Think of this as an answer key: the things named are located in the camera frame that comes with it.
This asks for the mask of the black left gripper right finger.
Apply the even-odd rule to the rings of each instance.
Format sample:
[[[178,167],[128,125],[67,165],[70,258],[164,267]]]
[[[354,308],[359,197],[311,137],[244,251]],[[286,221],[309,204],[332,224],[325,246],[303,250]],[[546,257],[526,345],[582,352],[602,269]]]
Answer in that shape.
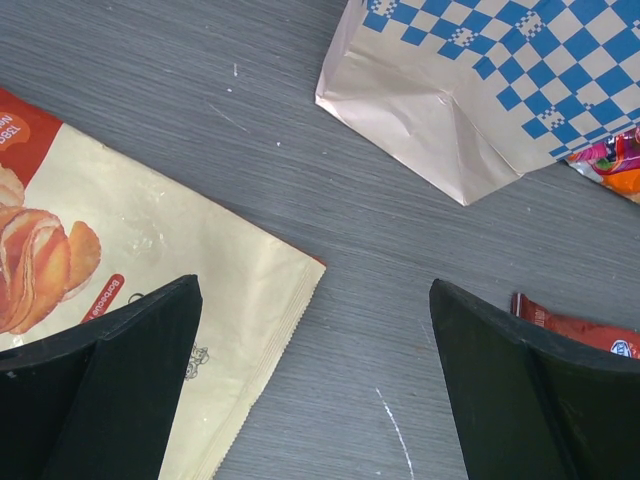
[[[472,479],[635,479],[639,358],[574,341],[444,280],[435,340]]]

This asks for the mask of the colourful candy bag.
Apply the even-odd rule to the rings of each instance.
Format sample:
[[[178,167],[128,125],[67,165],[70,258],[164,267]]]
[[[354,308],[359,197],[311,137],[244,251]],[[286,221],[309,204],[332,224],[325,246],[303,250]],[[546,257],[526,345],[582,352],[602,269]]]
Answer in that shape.
[[[639,128],[608,138],[566,159],[581,175],[639,203]]]

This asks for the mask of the red Doritos bag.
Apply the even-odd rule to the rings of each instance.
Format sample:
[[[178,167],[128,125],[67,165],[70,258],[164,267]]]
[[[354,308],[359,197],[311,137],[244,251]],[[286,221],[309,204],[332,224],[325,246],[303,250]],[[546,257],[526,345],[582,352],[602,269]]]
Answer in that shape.
[[[512,296],[511,313],[538,327],[591,347],[629,358],[639,358],[639,333],[634,330],[556,314],[522,293]]]

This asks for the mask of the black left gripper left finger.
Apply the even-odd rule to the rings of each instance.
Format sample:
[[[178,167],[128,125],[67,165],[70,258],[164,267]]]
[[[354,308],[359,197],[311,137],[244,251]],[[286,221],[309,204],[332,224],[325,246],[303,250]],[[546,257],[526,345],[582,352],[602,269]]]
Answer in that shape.
[[[2,478],[158,478],[202,303],[185,275],[3,351]]]

